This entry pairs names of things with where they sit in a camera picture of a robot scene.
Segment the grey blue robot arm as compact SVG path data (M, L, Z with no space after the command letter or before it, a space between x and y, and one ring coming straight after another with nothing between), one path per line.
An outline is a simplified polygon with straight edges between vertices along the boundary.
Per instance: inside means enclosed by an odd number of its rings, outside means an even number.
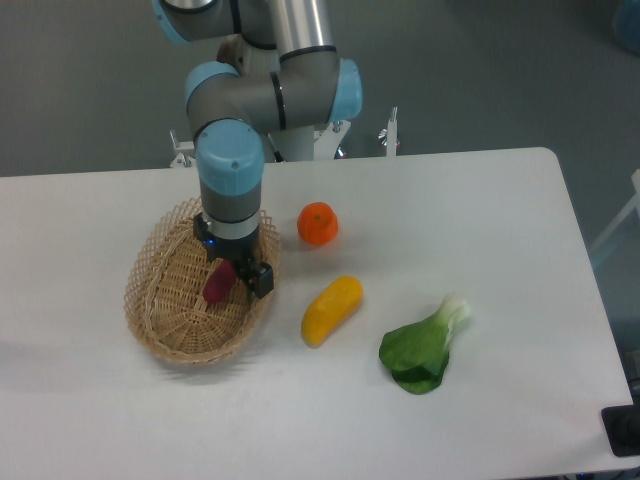
M155 1L165 35L179 44L238 35L276 53L277 67L244 75L245 60L196 66L184 87L202 211L195 237L209 261L227 260L247 290L274 288L271 265L256 259L261 182L273 132L356 118L363 103L354 61L338 56L323 1Z

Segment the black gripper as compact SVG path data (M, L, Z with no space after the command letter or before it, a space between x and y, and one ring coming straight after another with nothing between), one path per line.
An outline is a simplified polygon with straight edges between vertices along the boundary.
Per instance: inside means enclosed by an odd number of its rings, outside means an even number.
M225 239L208 232L208 224L199 213L193 217L194 237L204 246L208 262L227 260L238 268L238 276L252 298L263 299L274 289L274 271L266 262L256 260L260 228L249 235Z

